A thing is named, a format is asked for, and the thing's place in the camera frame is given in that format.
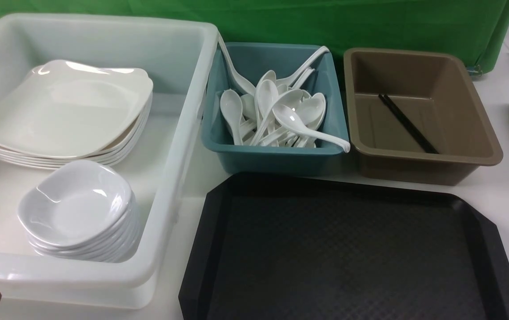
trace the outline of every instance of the stack of bowls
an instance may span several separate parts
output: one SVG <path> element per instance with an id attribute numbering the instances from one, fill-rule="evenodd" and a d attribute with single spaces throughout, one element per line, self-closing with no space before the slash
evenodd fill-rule
<path id="1" fill-rule="evenodd" d="M 29 191 L 18 217 L 35 252 L 64 259 L 124 260 L 142 229 L 128 182 L 89 160 L 66 164 Z"/>

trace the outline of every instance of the green tablecloth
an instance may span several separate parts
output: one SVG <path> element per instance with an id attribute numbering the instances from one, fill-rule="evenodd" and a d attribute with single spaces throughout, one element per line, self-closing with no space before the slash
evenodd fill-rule
<path id="1" fill-rule="evenodd" d="M 225 41 L 451 53 L 494 67 L 509 25 L 509 0 L 0 0 L 11 12 L 158 16 L 215 24 Z"/>

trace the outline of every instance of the table surface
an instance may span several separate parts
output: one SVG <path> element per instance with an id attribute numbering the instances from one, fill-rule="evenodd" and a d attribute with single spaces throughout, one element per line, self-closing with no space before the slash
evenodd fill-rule
<path id="1" fill-rule="evenodd" d="M 509 31 L 505 41 L 509 44 Z M 509 51 L 507 48 L 502 48 L 494 70 L 476 80 L 474 84 L 504 151 L 504 159 L 498 166 L 479 168 L 458 186 L 444 187 L 362 178 L 356 173 L 354 158 L 348 157 L 344 160 L 344 164 L 332 168 L 332 174 L 326 179 L 456 194 L 496 223 L 509 258 Z M 4 299 L 0 303 L 0 320 L 181 320 L 183 316 L 177 294 L 199 223 L 205 194 L 227 177 L 228 174 L 222 170 L 216 154 L 206 150 L 200 139 L 197 139 L 185 181 L 179 221 L 169 239 L 155 296 L 145 308 L 118 310 Z"/>

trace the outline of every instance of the white plastic bin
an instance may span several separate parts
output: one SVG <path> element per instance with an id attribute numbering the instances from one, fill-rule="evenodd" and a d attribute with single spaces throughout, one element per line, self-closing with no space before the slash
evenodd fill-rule
<path id="1" fill-rule="evenodd" d="M 0 20 L 0 100 L 29 70 L 54 59 L 96 67 L 138 67 L 153 80 L 142 137 L 115 166 L 132 185 L 145 228 L 122 263 L 35 255 L 16 217 L 27 190 L 49 172 L 0 162 L 0 290 L 6 298 L 141 308 L 151 299 L 199 126 L 198 112 L 217 45 L 212 24 L 57 14 Z"/>

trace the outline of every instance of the chopsticks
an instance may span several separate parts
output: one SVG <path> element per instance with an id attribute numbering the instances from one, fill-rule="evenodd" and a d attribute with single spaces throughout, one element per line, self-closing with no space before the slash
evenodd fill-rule
<path id="1" fill-rule="evenodd" d="M 423 148 L 427 153 L 439 154 L 436 148 L 422 135 L 422 133 L 413 125 L 412 122 L 405 116 L 404 113 L 397 107 L 397 105 L 389 98 L 388 95 L 379 94 L 379 99 L 389 108 L 395 118 L 404 126 L 416 142 Z"/>

